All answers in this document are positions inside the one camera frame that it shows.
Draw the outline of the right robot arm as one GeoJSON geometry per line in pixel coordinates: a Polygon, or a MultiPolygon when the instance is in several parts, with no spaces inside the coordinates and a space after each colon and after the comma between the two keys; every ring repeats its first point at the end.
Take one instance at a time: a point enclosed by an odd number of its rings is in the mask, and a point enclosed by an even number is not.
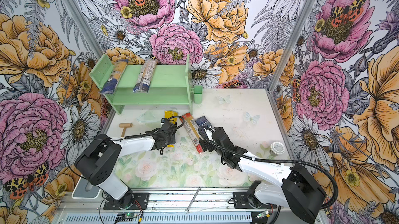
{"type": "Polygon", "coordinates": [[[201,126],[198,132],[215,148],[224,165],[259,178],[247,192],[254,207],[262,204],[288,207],[302,221],[315,222],[324,207],[326,193],[307,168],[321,171],[321,167],[296,160],[261,159],[234,145],[222,127],[201,126]]]}

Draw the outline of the yellow spaghetti bag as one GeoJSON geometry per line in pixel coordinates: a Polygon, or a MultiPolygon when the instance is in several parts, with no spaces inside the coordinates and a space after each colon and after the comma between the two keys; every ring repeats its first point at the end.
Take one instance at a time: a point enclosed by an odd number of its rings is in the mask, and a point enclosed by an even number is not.
{"type": "MultiPolygon", "coordinates": [[[[166,110],[166,111],[164,112],[164,118],[166,118],[167,120],[168,120],[169,118],[172,118],[172,119],[170,119],[168,122],[171,123],[171,124],[174,125],[174,126],[177,126],[177,124],[178,124],[178,119],[175,118],[175,116],[177,116],[177,115],[178,115],[178,113],[175,112],[175,111],[173,111],[173,110],[166,110]]],[[[176,143],[175,133],[176,133],[176,131],[174,131],[174,132],[171,134],[171,138],[170,138],[170,141],[169,141],[167,147],[174,147],[174,145],[175,145],[175,143],[176,143]]]]}

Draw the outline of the spaghetti bag with blue end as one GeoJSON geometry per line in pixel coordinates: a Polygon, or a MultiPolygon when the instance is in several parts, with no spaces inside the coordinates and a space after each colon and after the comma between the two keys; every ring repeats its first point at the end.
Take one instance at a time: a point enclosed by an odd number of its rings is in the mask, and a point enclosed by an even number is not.
{"type": "Polygon", "coordinates": [[[107,94],[113,94],[116,90],[116,87],[128,65],[128,60],[127,59],[121,59],[115,62],[114,68],[111,72],[110,77],[104,84],[102,90],[100,91],[100,94],[107,95],[107,94]]]}

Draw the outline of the spaghetti bag with white label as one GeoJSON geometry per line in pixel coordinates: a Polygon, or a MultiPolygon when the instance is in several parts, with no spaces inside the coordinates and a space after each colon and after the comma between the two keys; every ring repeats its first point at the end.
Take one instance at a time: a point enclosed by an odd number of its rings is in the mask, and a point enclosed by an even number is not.
{"type": "Polygon", "coordinates": [[[157,61],[154,59],[149,59],[144,62],[133,89],[134,93],[147,93],[149,91],[157,64],[157,61]]]}

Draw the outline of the red spaghetti bag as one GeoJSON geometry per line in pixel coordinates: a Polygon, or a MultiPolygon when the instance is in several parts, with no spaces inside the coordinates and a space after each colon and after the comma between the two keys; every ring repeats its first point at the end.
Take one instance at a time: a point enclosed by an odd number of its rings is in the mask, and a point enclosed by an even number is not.
{"type": "Polygon", "coordinates": [[[187,131],[188,135],[190,136],[192,143],[194,144],[194,147],[197,150],[198,154],[203,153],[203,148],[200,144],[200,136],[197,132],[197,124],[194,120],[194,118],[192,117],[191,113],[186,113],[182,116],[185,120],[184,122],[184,128],[187,131]]]}

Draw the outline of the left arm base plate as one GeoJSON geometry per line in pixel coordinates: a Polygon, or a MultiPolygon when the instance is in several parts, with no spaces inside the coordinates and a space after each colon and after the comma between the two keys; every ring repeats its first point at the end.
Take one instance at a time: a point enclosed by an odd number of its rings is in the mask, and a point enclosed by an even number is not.
{"type": "Polygon", "coordinates": [[[146,210],[149,203],[149,193],[127,193],[116,200],[111,196],[106,197],[104,210],[146,210]]]}

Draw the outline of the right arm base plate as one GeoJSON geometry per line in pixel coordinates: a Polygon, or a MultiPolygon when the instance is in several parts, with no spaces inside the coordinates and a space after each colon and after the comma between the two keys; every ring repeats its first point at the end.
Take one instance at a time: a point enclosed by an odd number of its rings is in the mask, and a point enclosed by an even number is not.
{"type": "Polygon", "coordinates": [[[243,191],[233,192],[233,205],[235,209],[276,209],[275,204],[264,204],[255,198],[254,195],[243,191]]]}

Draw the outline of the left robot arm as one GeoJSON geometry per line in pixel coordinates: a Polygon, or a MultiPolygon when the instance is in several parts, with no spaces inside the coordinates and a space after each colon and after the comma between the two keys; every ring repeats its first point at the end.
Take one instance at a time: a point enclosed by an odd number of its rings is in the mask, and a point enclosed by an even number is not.
{"type": "Polygon", "coordinates": [[[161,127],[144,134],[111,138],[106,134],[98,135],[78,156],[75,167],[93,186],[105,192],[109,201],[121,209],[128,209],[134,204],[130,187],[114,173],[119,158],[140,152],[163,150],[176,143],[175,133],[183,127],[185,120],[181,116],[163,118],[161,127]]]}

